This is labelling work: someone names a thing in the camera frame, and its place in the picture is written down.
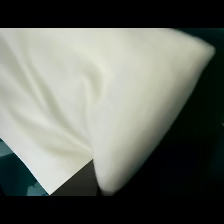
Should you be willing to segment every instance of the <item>white pillowcase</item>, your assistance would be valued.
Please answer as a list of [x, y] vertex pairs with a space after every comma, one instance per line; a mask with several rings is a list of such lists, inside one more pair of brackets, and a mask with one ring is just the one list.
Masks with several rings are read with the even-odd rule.
[[1, 29], [0, 137], [51, 194], [92, 158], [119, 190], [214, 54], [171, 29]]

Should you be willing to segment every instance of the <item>cloth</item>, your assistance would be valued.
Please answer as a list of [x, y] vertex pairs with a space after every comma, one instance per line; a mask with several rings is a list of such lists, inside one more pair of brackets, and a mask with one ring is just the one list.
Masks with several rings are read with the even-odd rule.
[[171, 29], [1, 29], [0, 52], [0, 136], [51, 194], [92, 158], [120, 189], [214, 49]]

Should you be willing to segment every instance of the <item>white fabric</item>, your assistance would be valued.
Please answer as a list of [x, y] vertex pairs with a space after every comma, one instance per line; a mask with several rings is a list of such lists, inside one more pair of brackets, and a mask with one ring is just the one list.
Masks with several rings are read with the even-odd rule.
[[214, 53], [171, 29], [1, 29], [0, 137], [50, 194], [94, 158], [120, 189]]

